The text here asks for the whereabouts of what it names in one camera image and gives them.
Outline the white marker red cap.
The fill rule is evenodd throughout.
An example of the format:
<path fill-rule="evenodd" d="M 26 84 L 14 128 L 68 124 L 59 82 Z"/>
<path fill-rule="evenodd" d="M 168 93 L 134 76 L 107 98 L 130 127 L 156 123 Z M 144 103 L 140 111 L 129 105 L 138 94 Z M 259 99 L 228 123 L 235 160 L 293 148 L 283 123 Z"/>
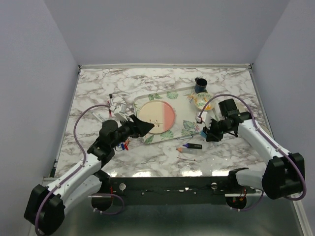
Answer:
<path fill-rule="evenodd" d="M 182 157 L 177 157 L 177 158 L 184 161 L 191 161 L 191 162 L 196 161 L 195 159 L 189 159 L 189 158 L 182 158 Z"/>

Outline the light blue highlighter pen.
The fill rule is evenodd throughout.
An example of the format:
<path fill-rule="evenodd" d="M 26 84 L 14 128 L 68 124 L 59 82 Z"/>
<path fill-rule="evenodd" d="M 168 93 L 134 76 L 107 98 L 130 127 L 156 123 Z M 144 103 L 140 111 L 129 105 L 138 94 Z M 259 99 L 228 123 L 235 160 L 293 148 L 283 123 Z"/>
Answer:
<path fill-rule="evenodd" d="M 203 131 L 200 132 L 200 136 L 205 138 L 205 139 L 207 138 L 207 134 L 205 132 L 203 132 Z"/>

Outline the purple capped marker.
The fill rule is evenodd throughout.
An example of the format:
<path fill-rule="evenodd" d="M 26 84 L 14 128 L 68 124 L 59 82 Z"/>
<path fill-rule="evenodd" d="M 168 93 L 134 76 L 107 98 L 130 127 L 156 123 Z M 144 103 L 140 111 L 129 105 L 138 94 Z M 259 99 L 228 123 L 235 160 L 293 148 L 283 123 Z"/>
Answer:
<path fill-rule="evenodd" d="M 186 143 L 183 146 L 190 149 L 202 149 L 202 145 L 200 144 Z"/>

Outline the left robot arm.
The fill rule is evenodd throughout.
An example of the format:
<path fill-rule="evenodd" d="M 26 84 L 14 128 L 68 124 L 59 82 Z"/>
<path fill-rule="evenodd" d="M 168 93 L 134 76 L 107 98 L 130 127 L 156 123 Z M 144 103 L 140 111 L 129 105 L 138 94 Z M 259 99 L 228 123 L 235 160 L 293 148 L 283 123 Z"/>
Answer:
<path fill-rule="evenodd" d="M 30 194 L 24 218 L 35 227 L 38 236 L 53 234 L 63 223 L 72 204 L 79 203 L 90 194 L 104 194 L 109 189 L 108 180 L 97 177 L 97 172 L 115 154 L 115 147 L 128 138 L 145 136 L 154 124 L 142 121 L 135 115 L 121 123 L 106 120 L 97 139 L 83 151 L 83 158 L 63 176 L 43 186 L 38 184 Z"/>

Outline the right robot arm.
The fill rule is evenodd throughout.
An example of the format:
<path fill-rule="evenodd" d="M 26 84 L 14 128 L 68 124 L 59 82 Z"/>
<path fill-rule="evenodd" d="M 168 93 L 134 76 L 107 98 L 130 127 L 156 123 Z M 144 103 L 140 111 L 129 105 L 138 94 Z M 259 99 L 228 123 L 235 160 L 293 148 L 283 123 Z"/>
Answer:
<path fill-rule="evenodd" d="M 251 110 L 240 112 L 236 96 L 219 103 L 221 120 L 215 120 L 203 107 L 196 115 L 196 122 L 204 124 L 202 130 L 207 142 L 219 142 L 224 134 L 241 137 L 263 159 L 263 171 L 240 168 L 231 171 L 226 181 L 227 189 L 239 192 L 244 186 L 263 191 L 270 199 L 286 198 L 298 201 L 307 193 L 305 161 L 300 153 L 292 153 L 271 138 L 255 120 Z"/>

